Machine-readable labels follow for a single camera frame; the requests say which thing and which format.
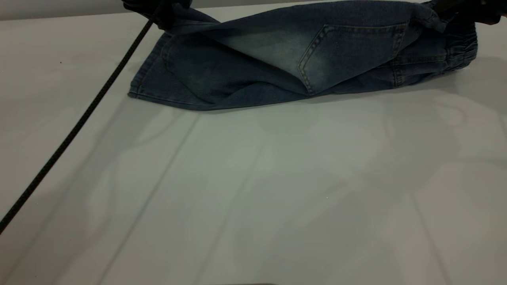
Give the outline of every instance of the blue denim jeans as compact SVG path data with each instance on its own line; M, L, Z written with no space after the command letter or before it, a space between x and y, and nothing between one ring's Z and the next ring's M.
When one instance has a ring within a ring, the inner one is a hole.
M477 55L475 23L432 5L319 3L226 23L176 8L129 96L204 111L417 84Z

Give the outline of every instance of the table surface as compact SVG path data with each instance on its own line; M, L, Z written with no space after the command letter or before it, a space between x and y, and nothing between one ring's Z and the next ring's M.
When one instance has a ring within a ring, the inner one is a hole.
M144 23L0 22L0 216ZM478 30L415 87L198 113L126 96L152 28L0 236L0 284L504 284L507 25Z

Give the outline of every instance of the back pocket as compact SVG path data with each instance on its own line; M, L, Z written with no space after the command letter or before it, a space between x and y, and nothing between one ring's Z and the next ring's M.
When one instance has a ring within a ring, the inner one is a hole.
M405 23L384 27L325 25L298 65L309 95L395 58L406 26Z

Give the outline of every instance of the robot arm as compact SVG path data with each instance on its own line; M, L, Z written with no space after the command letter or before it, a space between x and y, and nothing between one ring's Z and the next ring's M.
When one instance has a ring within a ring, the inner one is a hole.
M127 10L137 12L149 19L154 18L154 22L159 26L160 29L170 29L174 23L174 12L173 7L175 5L181 5L185 9L189 9L192 4L192 0L122 0L123 6ZM156 15L155 12L159 5L161 7L160 12Z

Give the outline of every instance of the pocket stitching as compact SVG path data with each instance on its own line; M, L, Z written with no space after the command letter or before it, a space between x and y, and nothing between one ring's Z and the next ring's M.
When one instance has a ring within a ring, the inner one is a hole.
M298 70L301 75L301 78L303 79L303 84L306 87L306 90L308 91L309 95L314 95L313 87L310 83L310 79L308 78L308 75L306 74L306 65L310 61L311 56L313 53L317 50L319 45L323 42L323 40L328 36L328 34L335 30L342 30L347 32L360 32L363 34L368 33L379 33L381 30L394 32L395 33L395 42L393 44L392 54L391 58L394 58L401 49L403 38L405 37L405 30L406 30L407 24L397 24L397 25L391 25L391 26L383 26L383 27L360 27L360 26L344 26L344 25L324 25L319 33L317 33L317 36L313 39L313 41L310 43L308 48L306 49L305 53L303 54L303 57L299 61L298 64Z

